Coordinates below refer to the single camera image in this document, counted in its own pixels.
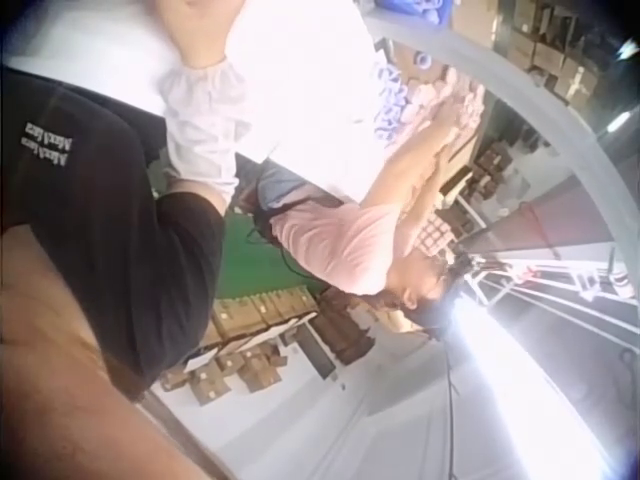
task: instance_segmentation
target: black t-shirt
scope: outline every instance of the black t-shirt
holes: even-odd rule
[[[154,200],[111,113],[55,82],[4,70],[2,84],[2,232],[31,226],[105,359],[147,387],[202,338],[224,220],[195,194]]]

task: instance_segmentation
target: metal frame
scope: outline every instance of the metal frame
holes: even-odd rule
[[[363,18],[374,41],[390,38],[428,50],[484,84],[553,145],[604,218],[640,299],[640,212],[588,125],[508,60],[449,29],[429,28],[420,19],[378,8],[363,11]]]

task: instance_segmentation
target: white sleeve cover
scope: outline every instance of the white sleeve cover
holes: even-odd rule
[[[202,182],[229,202],[238,185],[236,145],[248,133],[246,85],[227,61],[202,70],[180,67],[162,81],[167,105],[165,173]]]

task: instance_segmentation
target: dark hair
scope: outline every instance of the dark hair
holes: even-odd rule
[[[442,340],[451,326],[451,311],[462,292],[464,276],[472,270],[473,262],[469,256],[459,255],[447,270],[445,281],[448,285],[442,297],[438,300],[421,299],[414,309],[403,308],[405,317],[424,328],[430,337]]]

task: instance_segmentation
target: skin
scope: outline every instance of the skin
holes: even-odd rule
[[[157,0],[191,68],[224,59],[243,0]],[[222,215],[213,188],[176,180]],[[109,382],[78,302],[29,226],[2,236],[2,440],[21,478],[208,479]]]

